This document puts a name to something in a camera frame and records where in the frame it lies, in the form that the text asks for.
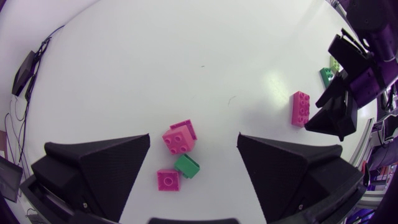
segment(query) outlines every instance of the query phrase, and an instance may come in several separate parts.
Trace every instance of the white surface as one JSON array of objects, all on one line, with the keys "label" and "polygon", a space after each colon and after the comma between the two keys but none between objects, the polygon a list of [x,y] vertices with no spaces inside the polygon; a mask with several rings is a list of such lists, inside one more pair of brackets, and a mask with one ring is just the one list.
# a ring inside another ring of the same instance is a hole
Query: white surface
[{"label": "white surface", "polygon": [[[0,117],[9,112],[12,83],[27,54],[56,28],[98,0],[8,0],[0,12]],[[4,131],[4,122],[0,122]]]},{"label": "white surface", "polygon": [[[339,142],[290,124],[292,94],[323,93],[318,73],[328,46],[348,26],[325,1],[100,1],[50,43],[27,122],[30,162],[45,142],[78,143],[150,134],[151,147],[121,223],[151,217],[236,217],[264,223],[236,149],[243,134],[354,152],[358,131]],[[201,166],[180,192],[158,192],[155,172],[173,167],[161,135],[190,118],[198,141],[189,155]]]}]

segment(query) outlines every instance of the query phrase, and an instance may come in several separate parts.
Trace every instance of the monitor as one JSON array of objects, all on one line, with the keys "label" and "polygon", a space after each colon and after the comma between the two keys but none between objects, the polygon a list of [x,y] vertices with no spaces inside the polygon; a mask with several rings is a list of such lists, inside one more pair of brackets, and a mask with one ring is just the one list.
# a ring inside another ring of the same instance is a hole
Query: monitor
[{"label": "monitor", "polygon": [[12,94],[19,96],[27,81],[33,76],[35,65],[35,52],[30,51],[15,74],[14,84],[12,85]]},{"label": "monitor", "polygon": [[23,170],[0,156],[0,192],[3,197],[17,202]]}]

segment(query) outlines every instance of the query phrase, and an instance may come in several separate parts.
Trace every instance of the wall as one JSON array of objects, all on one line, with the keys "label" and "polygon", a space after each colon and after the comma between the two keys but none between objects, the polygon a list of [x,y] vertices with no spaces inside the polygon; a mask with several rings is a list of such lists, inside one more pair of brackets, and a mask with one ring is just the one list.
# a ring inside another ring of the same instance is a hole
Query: wall
[{"label": "wall", "polygon": [[[9,112],[15,73],[53,30],[99,0],[8,0],[0,12],[0,118]],[[4,131],[4,122],[0,122]]]}]

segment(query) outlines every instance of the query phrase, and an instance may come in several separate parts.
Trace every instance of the black cable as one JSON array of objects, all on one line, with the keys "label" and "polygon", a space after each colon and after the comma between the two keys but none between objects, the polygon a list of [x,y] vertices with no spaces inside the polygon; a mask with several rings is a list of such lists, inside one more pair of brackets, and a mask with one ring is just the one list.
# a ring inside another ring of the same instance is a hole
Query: black cable
[{"label": "black cable", "polygon": [[10,115],[10,113],[7,113],[6,116],[4,117],[4,127],[6,128],[6,136],[7,136],[7,142],[8,142],[8,147],[10,148],[11,151],[11,156],[12,156],[12,161],[15,164],[15,159],[14,159],[14,155],[12,153],[12,147],[10,145],[10,139],[8,139],[8,133],[7,133],[7,116]]},{"label": "black cable", "polygon": [[[9,140],[9,138],[8,138],[8,132],[7,132],[7,122],[6,122],[6,121],[7,121],[7,116],[8,116],[8,115],[9,115],[10,118],[11,118],[12,131],[14,132],[15,137],[16,137],[16,139],[17,139],[17,141],[18,141],[18,145],[19,145],[19,138],[17,138],[17,134],[15,133],[15,130],[14,130],[14,124],[12,123],[12,116],[11,116],[10,113],[7,113],[7,114],[6,114],[6,117],[4,118],[4,127],[6,128],[7,141],[8,141],[8,146],[10,147],[11,156],[12,156],[12,161],[13,161],[14,164],[15,164],[14,155],[13,155],[13,153],[12,153],[12,148],[11,148],[11,144],[10,144],[10,140]],[[26,180],[26,173],[25,173],[24,163],[22,163],[22,170],[23,170],[23,174],[24,174],[24,177],[25,177],[25,180]]]},{"label": "black cable", "polygon": [[62,27],[64,27],[65,25],[62,25],[60,27],[58,27],[57,29],[55,29],[41,44],[41,46],[39,47],[38,51],[35,53],[35,62],[36,62],[36,68],[35,68],[35,73],[33,74],[32,78],[30,78],[30,83],[28,86],[28,89],[26,90],[27,93],[25,94],[26,100],[27,100],[27,104],[26,104],[26,108],[25,108],[25,113],[24,113],[24,117],[25,120],[23,122],[24,124],[24,137],[22,140],[22,149],[21,149],[21,153],[19,155],[19,162],[21,162],[22,159],[22,155],[24,153],[24,148],[25,148],[25,136],[26,136],[26,120],[27,120],[27,114],[29,111],[29,103],[30,103],[30,96],[32,94],[33,91],[33,87],[34,87],[34,82],[37,76],[37,73],[39,72],[39,68],[40,68],[40,64],[42,61],[42,56],[44,54],[44,52],[47,50],[47,47],[49,46],[49,42],[51,40],[51,36],[58,31],[59,29],[61,29]]},{"label": "black cable", "polygon": [[25,119],[25,113],[24,113],[24,116],[23,116],[21,119],[18,118],[18,115],[17,115],[17,102],[18,102],[18,98],[17,98],[16,95],[14,95],[14,98],[15,98],[15,100],[16,100],[15,103],[14,103],[15,117],[17,118],[18,121],[23,121],[23,120]]},{"label": "black cable", "polygon": [[379,141],[380,141],[381,147],[383,147],[384,149],[387,149],[387,148],[385,147],[384,141],[381,141],[381,137],[380,137],[379,131],[377,131],[377,136],[379,137]]},{"label": "black cable", "polygon": [[27,216],[29,215],[29,210],[32,210],[32,211],[34,211],[35,213],[37,213],[36,210],[34,210],[33,208],[28,208],[27,211],[26,211],[25,217],[27,217]]},{"label": "black cable", "polygon": [[11,118],[12,132],[14,133],[15,138],[18,140],[18,148],[19,148],[19,152],[21,152],[21,144],[19,143],[19,138],[17,137],[17,133],[15,132],[15,129],[14,129],[14,122],[12,122],[12,116],[11,116],[11,114],[10,114],[10,118]]},{"label": "black cable", "polygon": [[21,153],[20,153],[20,155],[19,155],[19,162],[21,162],[22,154],[24,153],[24,147],[25,147],[25,133],[26,133],[26,119],[27,119],[27,112],[28,112],[28,110],[29,110],[29,102],[27,103],[26,109],[25,109],[25,120],[24,120],[24,122],[22,123],[21,130],[19,131],[19,137],[21,137],[22,127],[24,127],[24,137],[23,137],[23,140],[22,140],[22,149],[21,149]]}]

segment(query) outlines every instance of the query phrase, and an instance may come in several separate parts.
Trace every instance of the scratch mark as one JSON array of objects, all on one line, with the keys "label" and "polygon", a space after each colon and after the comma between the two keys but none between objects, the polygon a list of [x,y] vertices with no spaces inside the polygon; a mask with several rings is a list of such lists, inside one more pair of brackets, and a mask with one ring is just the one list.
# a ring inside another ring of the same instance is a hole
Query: scratch mark
[{"label": "scratch mark", "polygon": [[229,99],[229,101],[228,101],[228,106],[229,106],[229,104],[231,103],[231,100],[233,99],[233,98],[235,98],[236,96],[232,96],[230,99]]}]

